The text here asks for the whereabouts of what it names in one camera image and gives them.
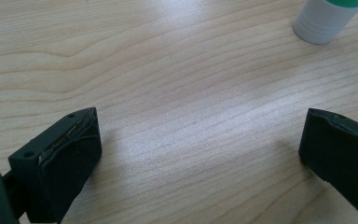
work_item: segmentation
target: wooden table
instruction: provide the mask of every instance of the wooden table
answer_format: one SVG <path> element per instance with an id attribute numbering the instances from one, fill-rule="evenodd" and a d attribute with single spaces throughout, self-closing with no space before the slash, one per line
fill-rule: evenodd
<path id="1" fill-rule="evenodd" d="M 63 223 L 358 223 L 297 156 L 309 107 L 358 121 L 358 14 L 316 46 L 303 4 L 0 1 L 0 172 L 96 106 L 103 157 Z"/>

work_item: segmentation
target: table surface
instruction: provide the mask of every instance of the table surface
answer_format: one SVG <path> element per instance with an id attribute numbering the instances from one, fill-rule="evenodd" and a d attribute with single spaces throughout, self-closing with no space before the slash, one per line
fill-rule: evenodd
<path id="1" fill-rule="evenodd" d="M 303 5 L 0 1 L 0 172 L 96 106 L 103 157 L 63 223 L 358 223 L 297 156 L 309 107 L 358 121 L 358 14 L 317 46 Z"/>

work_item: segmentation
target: green cap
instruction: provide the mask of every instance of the green cap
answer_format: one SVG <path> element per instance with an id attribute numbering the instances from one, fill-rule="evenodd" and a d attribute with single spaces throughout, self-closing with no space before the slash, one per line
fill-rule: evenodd
<path id="1" fill-rule="evenodd" d="M 326 0 L 338 7 L 358 7 L 358 0 Z"/>

